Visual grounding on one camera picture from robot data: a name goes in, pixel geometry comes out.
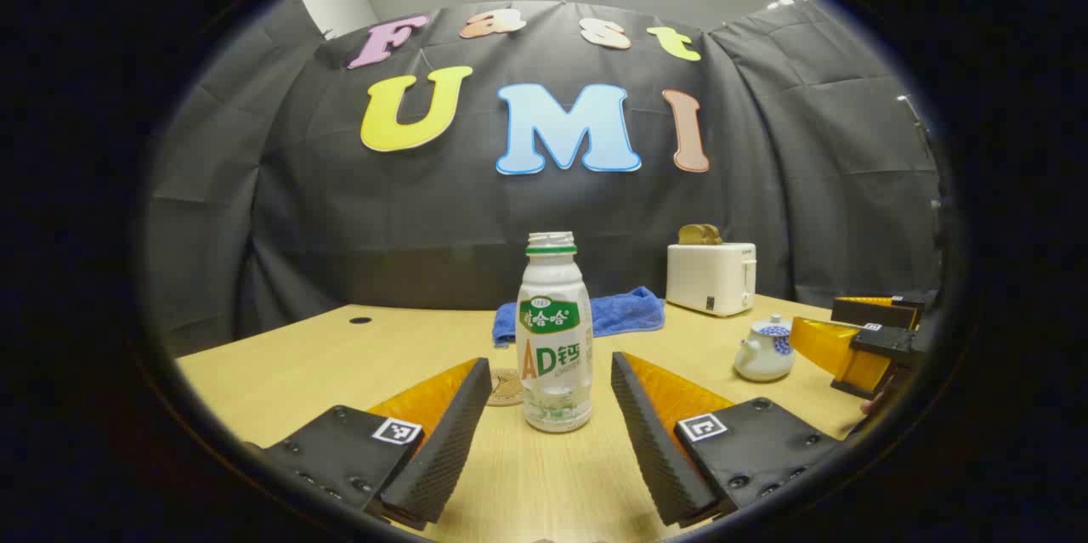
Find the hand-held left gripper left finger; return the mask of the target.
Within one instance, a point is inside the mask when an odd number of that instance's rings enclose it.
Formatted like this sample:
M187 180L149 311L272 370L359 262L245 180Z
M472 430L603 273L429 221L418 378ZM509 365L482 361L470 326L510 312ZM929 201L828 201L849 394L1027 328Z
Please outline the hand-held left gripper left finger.
M469 359L369 409L335 404L248 447L343 508L423 530L452 499L490 392L487 359Z

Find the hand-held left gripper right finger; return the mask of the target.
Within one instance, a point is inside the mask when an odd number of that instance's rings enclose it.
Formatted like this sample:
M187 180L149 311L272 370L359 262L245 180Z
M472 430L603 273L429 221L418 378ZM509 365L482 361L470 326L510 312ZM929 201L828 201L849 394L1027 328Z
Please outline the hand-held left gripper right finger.
M613 354L611 388L667 526L741 511L791 488L841 446L781 404L730 402L633 354Z

